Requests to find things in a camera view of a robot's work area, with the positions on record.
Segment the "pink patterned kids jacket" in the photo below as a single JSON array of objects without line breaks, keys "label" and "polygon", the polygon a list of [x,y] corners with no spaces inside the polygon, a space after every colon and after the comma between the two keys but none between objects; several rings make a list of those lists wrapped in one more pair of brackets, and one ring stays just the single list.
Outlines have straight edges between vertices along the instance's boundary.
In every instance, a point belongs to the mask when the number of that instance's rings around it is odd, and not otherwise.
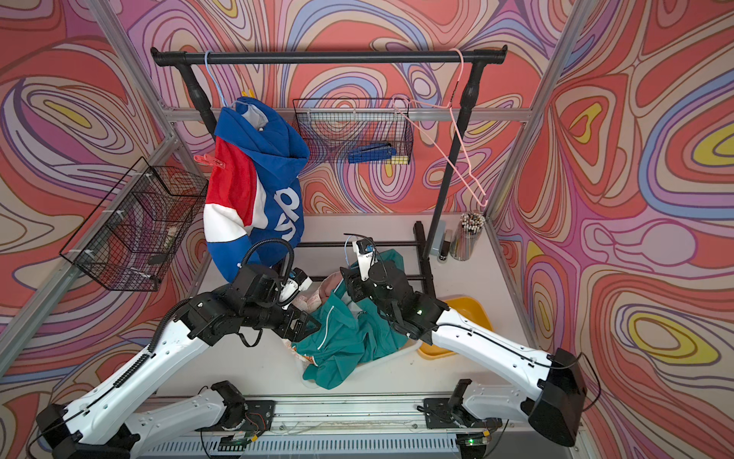
[{"label": "pink patterned kids jacket", "polygon": [[[299,294],[292,305],[309,314],[316,312],[328,300],[329,296],[334,292],[334,289],[338,288],[340,283],[342,283],[341,273],[332,273],[332,275],[329,275],[319,284],[318,289],[313,294]],[[311,358],[303,357],[296,353],[294,345],[289,340],[282,340],[282,342],[290,350],[292,355],[294,355],[296,361],[300,361],[305,367],[313,363]]]}]

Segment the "green kids jacket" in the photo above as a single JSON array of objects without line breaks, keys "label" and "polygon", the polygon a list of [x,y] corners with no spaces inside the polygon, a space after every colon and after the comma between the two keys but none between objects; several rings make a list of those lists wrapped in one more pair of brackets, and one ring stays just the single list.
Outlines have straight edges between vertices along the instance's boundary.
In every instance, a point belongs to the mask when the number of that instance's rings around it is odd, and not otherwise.
[{"label": "green kids jacket", "polygon": [[343,279],[312,316],[321,330],[293,345],[313,360],[302,377],[326,390],[343,384],[360,363],[390,355],[410,340],[390,327],[370,299],[354,302]]}]

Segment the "blue red white jacket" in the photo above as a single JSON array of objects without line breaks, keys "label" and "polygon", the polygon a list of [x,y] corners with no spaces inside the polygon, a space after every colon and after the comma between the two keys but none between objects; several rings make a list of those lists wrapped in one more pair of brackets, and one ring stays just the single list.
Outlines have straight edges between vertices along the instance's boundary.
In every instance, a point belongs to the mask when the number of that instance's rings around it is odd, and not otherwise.
[{"label": "blue red white jacket", "polygon": [[260,241],[281,239],[293,248],[301,242],[299,176],[310,151],[278,112],[248,97],[222,109],[214,137],[204,230],[212,261],[231,282]]}]

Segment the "red clothespin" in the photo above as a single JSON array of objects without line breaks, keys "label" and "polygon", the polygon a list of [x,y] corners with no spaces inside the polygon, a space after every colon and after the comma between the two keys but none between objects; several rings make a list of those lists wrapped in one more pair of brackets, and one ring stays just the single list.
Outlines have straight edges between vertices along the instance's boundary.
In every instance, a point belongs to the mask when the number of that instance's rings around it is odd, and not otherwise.
[{"label": "red clothespin", "polygon": [[214,155],[194,155],[193,160],[197,164],[203,164],[204,166],[210,166],[211,168],[222,168],[226,167],[226,164],[221,160],[217,159]]}]

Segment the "pink plastic hanger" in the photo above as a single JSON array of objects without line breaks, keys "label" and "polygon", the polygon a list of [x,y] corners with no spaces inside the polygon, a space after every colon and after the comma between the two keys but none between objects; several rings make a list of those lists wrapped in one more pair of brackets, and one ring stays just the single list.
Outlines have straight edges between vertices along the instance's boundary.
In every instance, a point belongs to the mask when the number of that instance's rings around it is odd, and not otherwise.
[{"label": "pink plastic hanger", "polygon": [[[464,74],[464,65],[466,65],[466,61],[464,61],[464,54],[461,50],[458,48],[450,48],[449,53],[455,53],[457,57],[459,58],[459,64],[458,64],[458,70],[459,74],[455,78],[455,85],[454,90],[458,89],[458,83],[461,81],[461,78]],[[483,187],[481,181],[473,174],[473,167],[471,158],[468,154],[468,150],[466,149],[466,144],[464,143],[463,134],[459,133],[459,124],[457,120],[457,116],[454,114],[453,110],[453,98],[454,96],[451,96],[449,98],[449,102],[440,105],[440,104],[433,104],[433,103],[425,103],[424,101],[417,101],[416,99],[410,98],[405,102],[405,108],[412,108],[412,107],[428,107],[428,108],[434,108],[441,111],[445,111],[445,113],[449,114],[449,118],[451,121],[451,127],[453,128],[453,140],[458,140],[459,142],[459,151],[458,153],[462,153],[464,155],[464,160],[466,161],[466,175],[464,175],[463,172],[460,172],[459,168],[456,166],[456,160],[450,160],[450,155],[445,153],[441,147],[435,142],[429,139],[429,143],[431,146],[433,146],[441,155],[443,156],[443,159],[447,163],[447,166],[450,167],[452,172],[460,179],[460,182],[462,183],[464,190],[468,191],[470,197],[472,200],[480,207],[485,208],[489,204],[489,194],[487,193],[486,189]],[[409,115],[401,115],[410,125],[412,125],[414,128],[417,128],[420,133],[420,137],[427,133],[427,130],[424,129],[420,122],[414,122],[410,118]]]}]

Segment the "light blue hanger green jacket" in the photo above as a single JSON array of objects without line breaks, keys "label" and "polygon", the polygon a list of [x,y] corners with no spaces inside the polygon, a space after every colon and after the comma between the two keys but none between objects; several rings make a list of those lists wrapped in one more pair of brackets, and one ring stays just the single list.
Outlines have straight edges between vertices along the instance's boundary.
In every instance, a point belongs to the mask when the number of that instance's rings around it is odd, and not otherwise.
[{"label": "light blue hanger green jacket", "polygon": [[351,268],[353,262],[351,261],[351,255],[354,253],[353,242],[357,239],[357,235],[353,233],[346,233],[346,238],[343,245],[345,265],[347,268]]}]

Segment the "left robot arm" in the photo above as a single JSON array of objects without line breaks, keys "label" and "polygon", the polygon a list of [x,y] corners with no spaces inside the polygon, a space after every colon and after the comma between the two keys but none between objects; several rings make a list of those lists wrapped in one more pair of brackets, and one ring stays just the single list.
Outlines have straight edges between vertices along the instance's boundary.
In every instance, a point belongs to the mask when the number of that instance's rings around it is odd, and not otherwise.
[{"label": "left robot arm", "polygon": [[228,381],[163,409],[141,405],[170,377],[222,338],[244,327],[271,330],[299,342],[319,323],[293,302],[311,279],[294,268],[279,275],[246,265],[235,281],[184,299],[161,320],[147,347],[97,387],[67,405],[51,404],[36,417],[37,438],[55,458],[133,458],[194,430],[266,431],[244,395]]}]

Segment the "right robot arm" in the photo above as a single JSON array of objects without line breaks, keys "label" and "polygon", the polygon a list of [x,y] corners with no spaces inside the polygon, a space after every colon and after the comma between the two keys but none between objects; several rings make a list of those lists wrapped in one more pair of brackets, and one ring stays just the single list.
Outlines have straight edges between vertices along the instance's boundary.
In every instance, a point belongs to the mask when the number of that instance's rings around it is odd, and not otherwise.
[{"label": "right robot arm", "polygon": [[453,393],[458,421],[518,419],[557,445],[575,445],[588,394],[576,355],[562,348],[549,354],[489,331],[445,302],[414,290],[392,261],[366,269],[343,268],[340,273],[349,297],[371,300],[394,331],[474,361],[520,394],[500,411],[479,384],[459,382]]}]

